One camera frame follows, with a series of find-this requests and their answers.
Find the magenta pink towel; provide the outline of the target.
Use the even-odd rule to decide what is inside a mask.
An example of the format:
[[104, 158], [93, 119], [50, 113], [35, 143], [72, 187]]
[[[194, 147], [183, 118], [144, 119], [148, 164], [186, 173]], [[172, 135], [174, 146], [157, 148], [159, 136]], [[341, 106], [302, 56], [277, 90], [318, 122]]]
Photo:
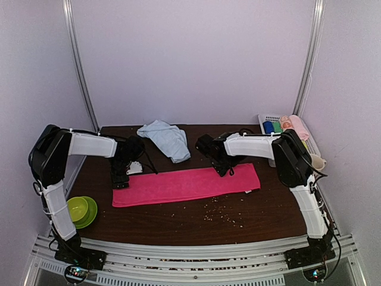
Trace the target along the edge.
[[219, 176], [212, 168], [131, 176], [129, 186], [113, 190], [116, 208], [198, 200], [261, 188], [254, 165], [240, 164], [234, 175]]

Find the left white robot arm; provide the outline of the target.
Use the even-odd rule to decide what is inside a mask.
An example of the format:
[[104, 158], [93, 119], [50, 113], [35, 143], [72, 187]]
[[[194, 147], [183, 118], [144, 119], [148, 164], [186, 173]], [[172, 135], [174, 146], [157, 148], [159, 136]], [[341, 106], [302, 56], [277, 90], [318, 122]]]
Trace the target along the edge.
[[78, 129], [47, 125], [32, 148], [28, 162], [36, 192], [42, 196], [44, 211], [55, 233], [63, 241], [77, 235], [64, 194], [64, 177], [70, 156], [109, 159], [112, 189], [129, 187], [128, 168], [145, 152], [137, 136], [122, 138]]

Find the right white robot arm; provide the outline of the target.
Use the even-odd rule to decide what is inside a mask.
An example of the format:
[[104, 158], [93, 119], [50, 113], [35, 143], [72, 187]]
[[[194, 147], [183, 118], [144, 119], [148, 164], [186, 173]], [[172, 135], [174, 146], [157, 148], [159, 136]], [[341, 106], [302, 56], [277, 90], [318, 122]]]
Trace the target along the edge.
[[224, 175], [233, 173], [233, 167], [243, 157], [262, 157], [273, 160], [279, 181], [288, 187], [296, 198], [305, 220], [307, 235], [311, 239], [322, 239], [328, 232], [325, 212], [320, 210], [313, 194], [315, 183], [312, 159], [297, 133], [288, 129], [280, 135], [260, 135], [246, 132], [225, 133], [218, 138], [209, 138], [205, 147], [209, 157]]

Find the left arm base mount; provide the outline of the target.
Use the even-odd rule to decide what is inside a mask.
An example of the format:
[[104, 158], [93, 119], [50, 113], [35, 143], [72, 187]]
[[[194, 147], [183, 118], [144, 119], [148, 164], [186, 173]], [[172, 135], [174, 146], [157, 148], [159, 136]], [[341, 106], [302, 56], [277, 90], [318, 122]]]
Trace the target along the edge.
[[101, 250], [83, 247], [78, 250], [71, 250], [61, 245], [58, 246], [58, 250], [55, 252], [56, 260], [90, 270], [103, 270], [106, 256], [106, 252]]

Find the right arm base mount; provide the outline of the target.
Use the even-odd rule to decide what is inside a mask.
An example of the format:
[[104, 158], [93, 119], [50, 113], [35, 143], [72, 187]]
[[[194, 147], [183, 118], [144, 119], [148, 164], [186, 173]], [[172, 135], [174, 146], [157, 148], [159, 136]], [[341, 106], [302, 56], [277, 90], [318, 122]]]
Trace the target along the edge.
[[331, 244], [309, 245], [302, 248], [293, 248], [284, 252], [288, 269], [303, 268], [315, 264], [323, 264], [336, 257]]

